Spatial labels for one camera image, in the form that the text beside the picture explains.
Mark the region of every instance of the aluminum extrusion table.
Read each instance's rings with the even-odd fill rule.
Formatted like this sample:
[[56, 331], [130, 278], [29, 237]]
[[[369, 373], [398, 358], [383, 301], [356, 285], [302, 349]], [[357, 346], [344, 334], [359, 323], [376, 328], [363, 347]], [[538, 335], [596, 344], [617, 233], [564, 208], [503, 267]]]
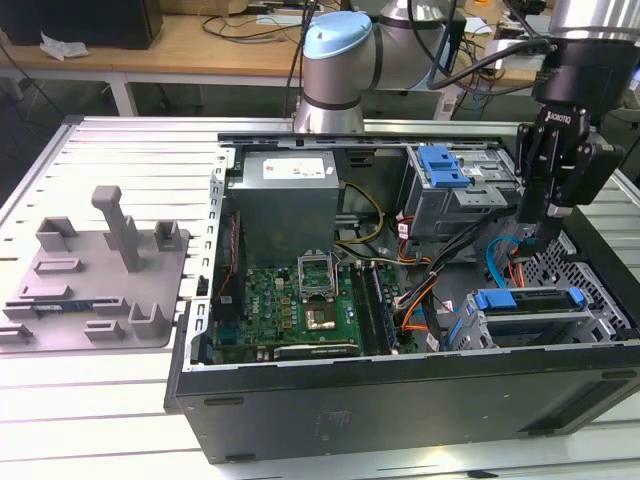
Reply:
[[[369, 131], [445, 133], [461, 125], [478, 135], [511, 123], [374, 121]], [[202, 232], [210, 152], [221, 131], [289, 131], [281, 120], [86, 118], [62, 126], [0, 210], [0, 301], [14, 289], [38, 247], [44, 216], [68, 215], [77, 229], [105, 228], [88, 198], [97, 184], [118, 184], [122, 208], [138, 228], [178, 219]], [[638, 191], [616, 173], [584, 209], [640, 278]], [[191, 291], [198, 248], [191, 242], [181, 293]], [[185, 307], [181, 299], [177, 312]], [[0, 314], [0, 321], [5, 320]], [[213, 467], [182, 415], [162, 404], [171, 347], [118, 354], [0, 358], [0, 478], [610, 479], [640, 476], [640, 395], [580, 432], [531, 439], [278, 460]]]

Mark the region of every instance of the motherboard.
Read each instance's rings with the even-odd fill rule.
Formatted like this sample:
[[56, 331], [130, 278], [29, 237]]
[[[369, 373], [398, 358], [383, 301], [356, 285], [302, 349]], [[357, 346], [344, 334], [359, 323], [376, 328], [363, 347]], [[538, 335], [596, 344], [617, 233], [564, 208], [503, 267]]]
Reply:
[[244, 316], [237, 326], [216, 326], [214, 363], [326, 358], [333, 351], [388, 354], [395, 348], [390, 307], [400, 286], [392, 266], [305, 263], [247, 270]]

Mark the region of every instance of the expansion slot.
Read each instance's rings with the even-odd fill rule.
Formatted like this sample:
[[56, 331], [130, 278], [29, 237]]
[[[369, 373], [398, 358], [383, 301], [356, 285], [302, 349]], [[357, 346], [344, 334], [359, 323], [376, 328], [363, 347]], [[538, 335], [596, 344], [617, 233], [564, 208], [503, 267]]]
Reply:
[[380, 291], [377, 273], [369, 267], [353, 268], [351, 270], [351, 284], [364, 354], [389, 354], [391, 348], [385, 329], [385, 321], [390, 322], [390, 319], [386, 311], [384, 297]]

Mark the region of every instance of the floor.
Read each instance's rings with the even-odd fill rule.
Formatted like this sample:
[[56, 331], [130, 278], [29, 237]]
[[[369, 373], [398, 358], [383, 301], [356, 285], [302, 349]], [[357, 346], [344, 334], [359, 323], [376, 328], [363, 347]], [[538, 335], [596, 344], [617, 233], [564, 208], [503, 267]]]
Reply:
[[[9, 101], [4, 91], [0, 91], [0, 205], [61, 120], [37, 89], [26, 81], [22, 84], [24, 100], [19, 103]], [[42, 88], [66, 114], [117, 115], [105, 84], [48, 80]], [[200, 105], [198, 87], [193, 85], [134, 86], [138, 110], [144, 116], [278, 117], [284, 94], [284, 89], [278, 87], [207, 86], [203, 89], [204, 105]], [[290, 105], [294, 104], [294, 95], [291, 92]], [[363, 110], [366, 118], [429, 119], [437, 99], [431, 93], [365, 92]], [[484, 112], [482, 104], [467, 98], [454, 118], [477, 120], [482, 113], [482, 121], [532, 121], [539, 110], [538, 104], [525, 96], [497, 97]], [[639, 119], [636, 113], [615, 112], [606, 118], [603, 135], [608, 141], [629, 148], [639, 138], [638, 124], [633, 123]], [[625, 173], [634, 180], [640, 174], [640, 148], [634, 150]]]

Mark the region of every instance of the light blue joint cap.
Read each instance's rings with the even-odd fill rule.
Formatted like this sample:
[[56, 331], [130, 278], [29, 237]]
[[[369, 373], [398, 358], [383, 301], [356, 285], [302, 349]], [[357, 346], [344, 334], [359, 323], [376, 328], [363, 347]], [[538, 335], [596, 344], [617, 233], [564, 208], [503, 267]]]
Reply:
[[334, 12], [314, 18], [304, 42], [304, 56], [331, 58], [362, 43], [371, 32], [371, 19], [362, 12]]

